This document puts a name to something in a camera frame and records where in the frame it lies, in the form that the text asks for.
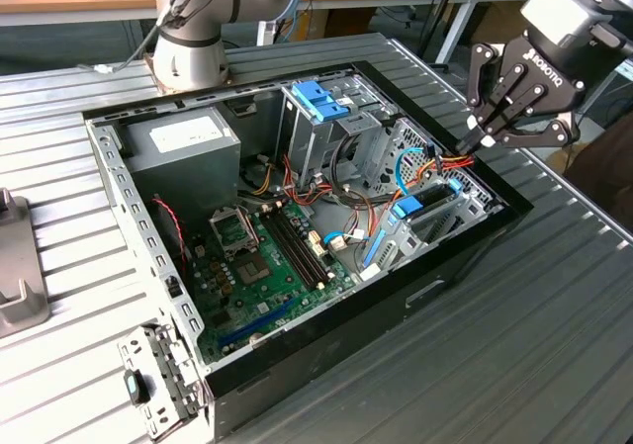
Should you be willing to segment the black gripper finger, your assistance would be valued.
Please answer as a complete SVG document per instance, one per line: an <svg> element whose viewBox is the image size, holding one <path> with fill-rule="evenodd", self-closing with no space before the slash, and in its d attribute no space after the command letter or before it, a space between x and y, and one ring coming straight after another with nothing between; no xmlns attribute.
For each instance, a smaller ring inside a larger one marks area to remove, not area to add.
<svg viewBox="0 0 633 444"><path fill-rule="evenodd" d="M572 111L558 113L541 131L524 131L514 123L528 111L537 114L535 105L549 96L548 88L535 84L507 103L507 96L496 89L480 109L480 128L503 147L562 147L580 139L580 129Z"/></svg>
<svg viewBox="0 0 633 444"><path fill-rule="evenodd" d="M503 66L504 44L475 44L467 82L467 106L471 115L467 121L468 142L492 138L506 121L496 124L502 112L512 103L510 93L525 76L525 63L512 62Z"/></svg>

